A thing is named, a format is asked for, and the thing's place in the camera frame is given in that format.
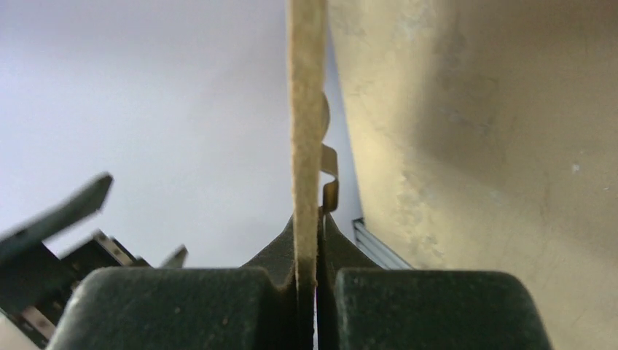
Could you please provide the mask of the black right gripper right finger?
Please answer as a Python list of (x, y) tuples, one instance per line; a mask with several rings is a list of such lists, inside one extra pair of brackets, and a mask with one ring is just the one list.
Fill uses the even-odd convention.
[(550, 349), (523, 283), (500, 271), (385, 269), (329, 214), (318, 231), (320, 349)]

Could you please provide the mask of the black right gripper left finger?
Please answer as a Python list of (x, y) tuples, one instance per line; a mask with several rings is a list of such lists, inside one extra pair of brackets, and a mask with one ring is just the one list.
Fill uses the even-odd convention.
[(100, 268), (50, 349), (300, 349), (292, 226), (239, 268)]

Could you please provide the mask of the brown hardboard backing board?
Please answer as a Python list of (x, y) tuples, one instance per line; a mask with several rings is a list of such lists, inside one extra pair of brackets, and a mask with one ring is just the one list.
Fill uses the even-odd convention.
[(311, 349), (328, 17), (325, 1), (288, 1), (286, 8), (297, 347)]

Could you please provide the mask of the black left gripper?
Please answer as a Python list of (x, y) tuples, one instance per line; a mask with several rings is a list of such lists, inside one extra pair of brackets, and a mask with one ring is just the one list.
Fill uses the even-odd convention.
[[(47, 346), (71, 294), (89, 273), (149, 266), (101, 231), (62, 257), (41, 243), (100, 211), (113, 181), (111, 174), (102, 173), (62, 203), (2, 233), (1, 260), (7, 262), (1, 264), (1, 315), (37, 348)], [(159, 268), (183, 268), (187, 255), (181, 244)]]

